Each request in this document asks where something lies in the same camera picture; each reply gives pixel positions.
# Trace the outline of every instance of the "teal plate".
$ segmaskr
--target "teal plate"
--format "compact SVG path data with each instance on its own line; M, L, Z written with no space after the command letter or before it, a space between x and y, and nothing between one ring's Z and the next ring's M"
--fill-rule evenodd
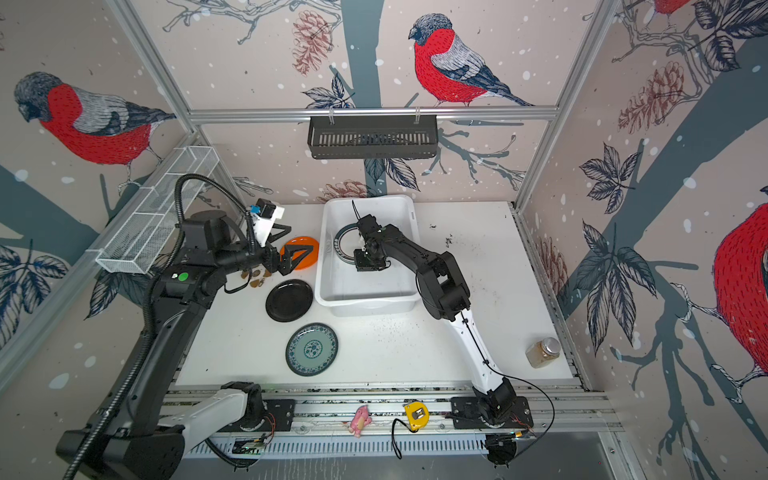
M325 371L339 351L339 339L331 327L311 323L298 329L286 346L286 362L294 373L313 376Z

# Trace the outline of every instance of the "white plastic bin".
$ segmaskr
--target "white plastic bin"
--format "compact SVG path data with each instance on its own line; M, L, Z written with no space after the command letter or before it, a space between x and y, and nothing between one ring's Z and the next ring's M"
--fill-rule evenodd
M383 315L413 310L421 301L415 274L392 259L392 265L380 272L358 272L345 263L333 249L333 238L346 225L355 223L355 201L361 217L371 214L379 225L392 224L410 240L419 242L419 228L413 200L405 195L375 198L336 198L323 209L320 252L317 260L315 300L327 306L335 316ZM347 235L357 235L356 230Z

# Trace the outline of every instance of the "pink toy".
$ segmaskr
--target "pink toy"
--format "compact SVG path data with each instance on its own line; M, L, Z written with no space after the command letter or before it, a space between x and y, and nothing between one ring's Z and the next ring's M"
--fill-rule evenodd
M373 420L368 413L368 406L364 405L357 409L355 418L349 423L349 433L354 433L355 437L360 438L362 429L369 425Z

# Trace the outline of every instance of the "silver lid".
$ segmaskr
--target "silver lid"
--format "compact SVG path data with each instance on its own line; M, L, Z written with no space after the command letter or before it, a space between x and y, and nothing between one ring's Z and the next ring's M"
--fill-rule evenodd
M560 355L560 342L550 336L541 341L541 348L549 355Z

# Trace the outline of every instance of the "white wire mesh basket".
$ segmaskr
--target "white wire mesh basket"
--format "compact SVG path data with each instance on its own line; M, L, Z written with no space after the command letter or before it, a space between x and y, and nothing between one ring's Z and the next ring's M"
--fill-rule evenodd
M176 152L168 172L155 185L139 189L137 194L146 197L96 258L96 262L106 271L147 273L176 228L176 180L184 174L209 177L219 164L219 156L212 147L184 147ZM181 191L184 211L203 185L198 180L189 180L184 184Z

